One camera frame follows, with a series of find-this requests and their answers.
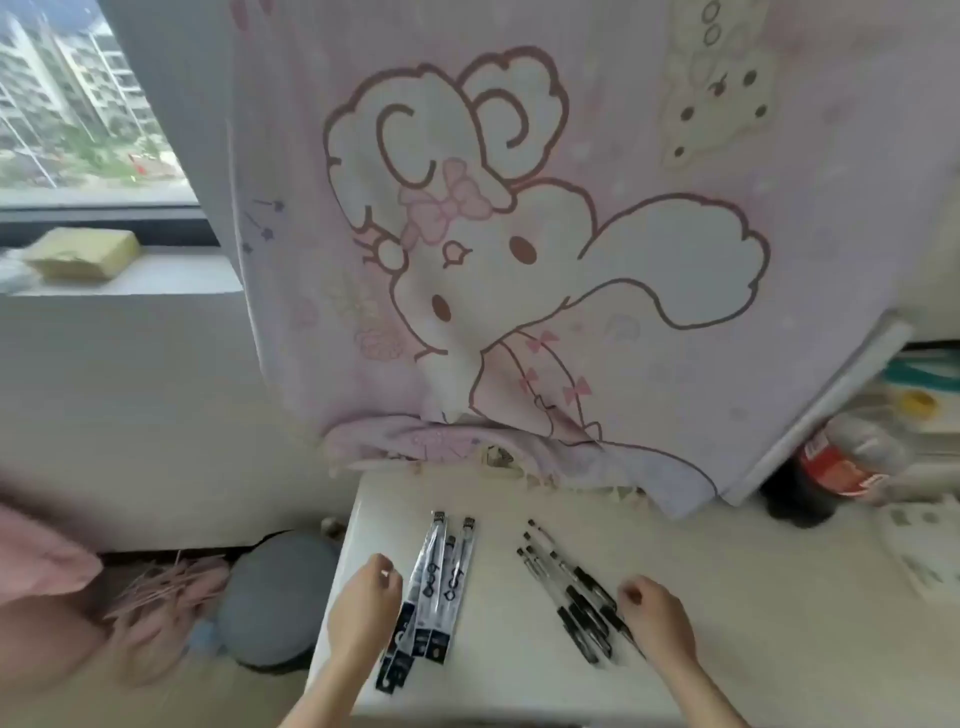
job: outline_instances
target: hand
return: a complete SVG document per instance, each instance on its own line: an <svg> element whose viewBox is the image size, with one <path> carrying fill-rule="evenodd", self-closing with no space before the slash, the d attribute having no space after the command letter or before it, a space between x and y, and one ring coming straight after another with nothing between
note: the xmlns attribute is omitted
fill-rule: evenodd
<svg viewBox="0 0 960 728"><path fill-rule="evenodd" d="M403 577L382 553L375 553L340 592L330 610L330 660L369 673L394 633L403 599Z"/></svg>
<svg viewBox="0 0 960 728"><path fill-rule="evenodd" d="M663 675L674 668L697 665L693 627L683 604L665 587L636 576L617 591L620 612L647 660Z"/></svg>

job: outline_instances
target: window sill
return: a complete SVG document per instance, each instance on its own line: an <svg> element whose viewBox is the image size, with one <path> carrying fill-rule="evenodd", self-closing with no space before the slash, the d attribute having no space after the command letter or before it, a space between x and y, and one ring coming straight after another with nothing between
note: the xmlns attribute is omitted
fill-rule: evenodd
<svg viewBox="0 0 960 728"><path fill-rule="evenodd" d="M44 281L14 294L31 296L158 296L243 291L233 266L219 248L145 248L113 280Z"/></svg>

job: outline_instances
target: window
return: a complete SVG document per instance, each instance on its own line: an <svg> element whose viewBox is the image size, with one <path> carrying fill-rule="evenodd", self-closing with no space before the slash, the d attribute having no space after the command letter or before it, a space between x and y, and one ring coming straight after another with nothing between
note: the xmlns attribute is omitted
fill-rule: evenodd
<svg viewBox="0 0 960 728"><path fill-rule="evenodd" d="M80 15L73 7L79 5ZM7 43L0 43L0 63L16 68L19 84L9 84L11 74L4 73L9 92L0 95L4 242L29 244L56 225L102 224L133 229L147 245L217 245L96 0L30 0L6 7L0 12L0 38ZM13 19L26 34L11 32ZM71 62L48 51L53 42L69 49ZM114 82L128 89L134 109ZM54 106L54 98L62 105Z"/></svg>
<svg viewBox="0 0 960 728"><path fill-rule="evenodd" d="M97 35L94 36L94 39L96 40L97 46L100 48L102 53L120 50L120 44L117 42L117 39L113 37L113 33Z"/></svg>
<svg viewBox="0 0 960 728"><path fill-rule="evenodd" d="M122 71L120 73L113 74L113 77L117 80L117 83L121 88L136 88L136 78L133 76L133 73L130 71Z"/></svg>

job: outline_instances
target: plastic bottle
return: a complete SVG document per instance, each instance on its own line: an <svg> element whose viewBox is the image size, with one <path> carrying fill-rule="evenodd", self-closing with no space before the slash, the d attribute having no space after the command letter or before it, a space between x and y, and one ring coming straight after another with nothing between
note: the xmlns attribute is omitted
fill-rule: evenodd
<svg viewBox="0 0 960 728"><path fill-rule="evenodd" d="M820 426L771 475L760 492L767 512L799 528L826 521L837 507L861 497L915 457L908 406L856 407Z"/></svg>

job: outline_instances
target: pen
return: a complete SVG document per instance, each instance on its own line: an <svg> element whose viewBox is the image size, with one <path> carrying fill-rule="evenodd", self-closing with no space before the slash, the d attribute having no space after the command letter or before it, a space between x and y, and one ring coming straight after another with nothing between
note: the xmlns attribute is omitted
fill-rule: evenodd
<svg viewBox="0 0 960 728"><path fill-rule="evenodd" d="M537 529L537 535L540 536L543 543L546 546L546 550L550 553L550 558L557 562L557 565L566 572L566 574L576 581L578 584L581 584L584 589L588 592L593 592L597 595L607 606L616 611L616 600L610 596L606 589L601 587L597 580L590 576L586 571L581 569L578 566L574 566L561 557L560 552L557 550L557 544L550 534L544 531L537 525L533 519L528 519L527 522L534 528Z"/></svg>
<svg viewBox="0 0 960 728"><path fill-rule="evenodd" d="M556 579L551 575L550 569L540 560L537 550L532 545L527 547L527 553L530 554L530 559L540 574L555 587L560 588L561 585L557 583ZM572 586L567 587L564 594L570 599L566 604L567 611L576 619L587 636L593 640L593 643L597 645L597 648L603 653L604 657L608 660L611 659L613 657L613 648L610 647L610 643L607 642L607 635L603 633L596 622L593 621L590 615L584 610L583 606L581 606L582 604L587 604L587 601Z"/></svg>
<svg viewBox="0 0 960 728"><path fill-rule="evenodd" d="M620 616L606 604L600 607L600 614L603 615L604 619L608 621L613 629L623 635L624 639L634 646L634 649L640 653L640 657L644 660L647 659L647 656L643 654L643 650L640 649L640 646L636 643L634 639L634 633L630 631L630 627L627 626L627 622L620 618Z"/></svg>
<svg viewBox="0 0 960 728"><path fill-rule="evenodd" d="M533 543L533 539L532 539L532 537L530 536L530 533L529 533L529 532L524 531L524 532L523 532L523 538L525 538L527 541L531 542L531 544ZM600 630L600 632L601 632L601 634L604 636L604 638L609 637L609 636L610 636L610 628L607 626L607 623L603 621L603 618L602 618L602 617L600 616L600 614L596 611L596 609L594 608L594 606L590 603L590 600L587 599L587 598L586 598L585 596L583 596L582 594L580 594L580 592L577 591L577 588L574 587L572 584L568 585L568 586L566 587L565 591L566 591L566 595L569 596L569 597L573 600L573 603L576 604L576 605L577 605L578 607L580 607L584 612L587 613L587 616L590 617L590 620L596 625L597 629Z"/></svg>
<svg viewBox="0 0 960 728"><path fill-rule="evenodd" d="M630 627L627 626L627 623L623 619L621 619L620 616L616 613L616 602L612 599L612 597L609 594L607 594L607 591L603 587L601 587L599 584L597 584L596 580L593 579L585 571L583 571L579 567L576 567L576 568L571 567L569 563L567 563L563 558L561 558L560 554L557 551L557 545L556 543L554 543L553 539L550 538L550 534L548 534L539 525L537 525L537 523L533 519L529 519L527 522L533 528L537 529L537 533L540 536L540 539L549 545L550 557L555 562L557 562L557 566L560 567L560 569L567 576L569 576L570 579L572 579L577 583L582 584L589 594L599 597L604 602L599 609L600 615L603 617L603 619L608 621L611 627L613 627L613 629L619 632L623 636L623 638L627 642L629 642L634 647L634 649L640 653L640 656L645 660L646 655L643 654L643 650L640 649L639 645L636 643L636 640L634 639L634 633L630 631ZM523 534L523 537L527 541L532 541L529 533L525 532ZM583 595L580 595L578 593L578 596L589 604L589 600L585 598ZM595 610L592 613L590 613L591 617L593 617L593 615L595 614L596 614Z"/></svg>
<svg viewBox="0 0 960 728"><path fill-rule="evenodd" d="M566 634L570 636L570 639L573 640L573 643L577 645L577 649L580 650L580 654L584 656L584 659L587 660L591 665L596 665L600 662L600 659L594 654L593 650L590 649L590 645L587 640L584 638L583 633L577 627L577 623L573 620L573 617L567 611L566 607L563 605L561 600L553 593L553 590L547 585L544 577L540 575L540 572L537 570L537 567L534 566L533 562L527 558L527 555L523 553L522 548L516 550L517 555L523 560L523 563L526 565L527 570L533 574L533 577L540 582L540 585L543 586L543 589L547 592L550 598L553 600L553 603L557 606L557 615L560 617L561 622L564 623L564 630Z"/></svg>

